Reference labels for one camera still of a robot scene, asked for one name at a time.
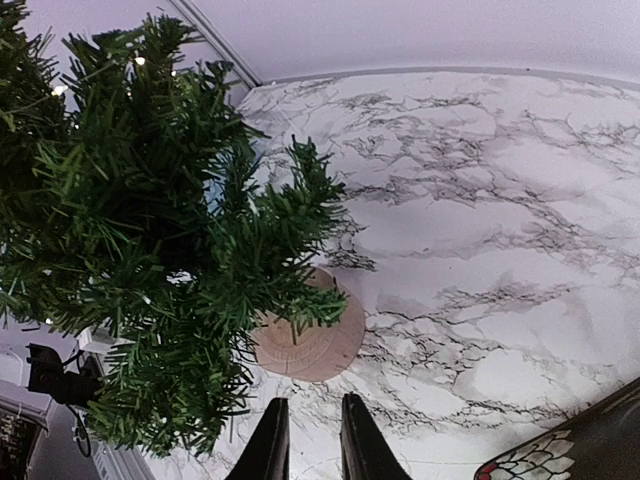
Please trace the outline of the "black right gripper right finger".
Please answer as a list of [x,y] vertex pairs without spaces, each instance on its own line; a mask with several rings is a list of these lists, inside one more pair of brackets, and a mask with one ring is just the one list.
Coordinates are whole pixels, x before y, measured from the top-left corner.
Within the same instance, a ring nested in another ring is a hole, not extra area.
[[343,396],[340,442],[343,479],[411,480],[358,394]]

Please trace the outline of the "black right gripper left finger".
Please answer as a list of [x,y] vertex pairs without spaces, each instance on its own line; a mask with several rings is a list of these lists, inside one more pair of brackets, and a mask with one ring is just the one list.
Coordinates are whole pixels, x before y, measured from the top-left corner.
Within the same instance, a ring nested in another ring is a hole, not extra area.
[[274,398],[226,480],[287,480],[289,454],[288,400]]

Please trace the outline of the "small green christmas tree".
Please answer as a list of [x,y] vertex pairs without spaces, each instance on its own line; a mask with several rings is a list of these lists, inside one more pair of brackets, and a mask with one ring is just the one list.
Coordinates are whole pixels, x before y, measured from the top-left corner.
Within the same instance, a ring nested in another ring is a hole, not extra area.
[[[1,5],[1,310],[121,340],[89,404],[100,439],[208,454],[246,410],[260,317],[301,333],[344,312],[338,287],[311,282],[344,186],[312,142],[293,141],[289,183],[245,187],[262,133],[227,102],[228,62],[182,66],[198,35],[181,20],[70,35],[59,75],[27,15]],[[212,214],[205,182],[227,152]]]

